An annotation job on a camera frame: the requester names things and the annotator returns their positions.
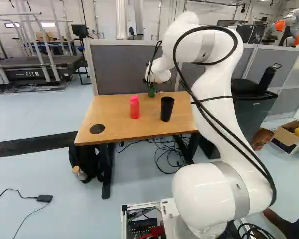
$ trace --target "pink bottle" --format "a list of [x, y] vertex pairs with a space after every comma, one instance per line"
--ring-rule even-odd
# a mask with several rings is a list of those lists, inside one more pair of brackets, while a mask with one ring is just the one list
[[130, 97], [130, 115], [134, 120], [140, 116], [140, 103], [137, 95]]

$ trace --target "window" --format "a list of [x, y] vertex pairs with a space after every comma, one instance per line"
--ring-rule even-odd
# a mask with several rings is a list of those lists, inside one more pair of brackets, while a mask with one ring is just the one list
[[43, 27], [55, 27], [55, 23], [54, 22], [41, 22]]
[[[14, 25], [10, 22], [6, 22], [4, 25], [5, 25], [6, 28], [14, 28]], [[18, 22], [15, 22], [15, 25], [17, 27], [20, 27], [20, 23], [18, 23]]]

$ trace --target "black floor mat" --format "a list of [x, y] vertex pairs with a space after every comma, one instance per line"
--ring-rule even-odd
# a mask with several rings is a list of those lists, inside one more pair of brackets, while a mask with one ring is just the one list
[[0, 158], [68, 147], [74, 143], [77, 132], [0, 142]]

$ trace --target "gray partition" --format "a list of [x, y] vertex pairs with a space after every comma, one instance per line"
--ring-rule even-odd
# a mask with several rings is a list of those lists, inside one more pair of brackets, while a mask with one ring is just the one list
[[[146, 93], [146, 63], [153, 57], [154, 45], [91, 45], [91, 52], [100, 95]], [[156, 58], [162, 55], [161, 47]], [[158, 91], [175, 90], [176, 70], [172, 70], [171, 80], [156, 84]]]
[[299, 51], [293, 51], [287, 47], [258, 49], [246, 78], [258, 83], [268, 66], [279, 63], [282, 67], [277, 70], [269, 87], [281, 87], [284, 84], [298, 55]]
[[[89, 65], [94, 66], [98, 93], [146, 93], [148, 89], [142, 79], [145, 77], [146, 63], [152, 58], [155, 44], [156, 42], [135, 40], [91, 40], [92, 61], [89, 61]], [[160, 49], [156, 57], [160, 57], [161, 54]], [[268, 66], [274, 63], [282, 64], [282, 68], [277, 71], [270, 84], [271, 89], [279, 92], [279, 97], [269, 115], [293, 112], [299, 106], [299, 60], [296, 61], [298, 56], [297, 48], [244, 44], [244, 52], [235, 68], [233, 78], [242, 78], [244, 74], [245, 78], [258, 83]], [[204, 66], [190, 63], [182, 65], [182, 72], [190, 86], [204, 71]], [[156, 85], [156, 88], [159, 91], [174, 91], [175, 82], [176, 70], [173, 69], [171, 81]]]
[[299, 107], [299, 88], [282, 89], [278, 94], [269, 115], [296, 111]]
[[[244, 47], [244, 52], [242, 57], [240, 58], [234, 72], [232, 78], [241, 78], [243, 76], [243, 72], [246, 68], [248, 60], [251, 56], [253, 48]], [[205, 72], [205, 66], [195, 65], [191, 63], [183, 63], [182, 73], [188, 82], [189, 86], [192, 86], [194, 82], [197, 80]], [[179, 90], [184, 90], [184, 88], [179, 85]]]

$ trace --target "black cup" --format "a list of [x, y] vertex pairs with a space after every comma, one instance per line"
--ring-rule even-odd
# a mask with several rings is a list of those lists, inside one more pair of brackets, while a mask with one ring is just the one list
[[161, 99], [160, 119], [163, 122], [169, 122], [171, 113], [173, 111], [175, 99], [170, 96], [164, 96]]

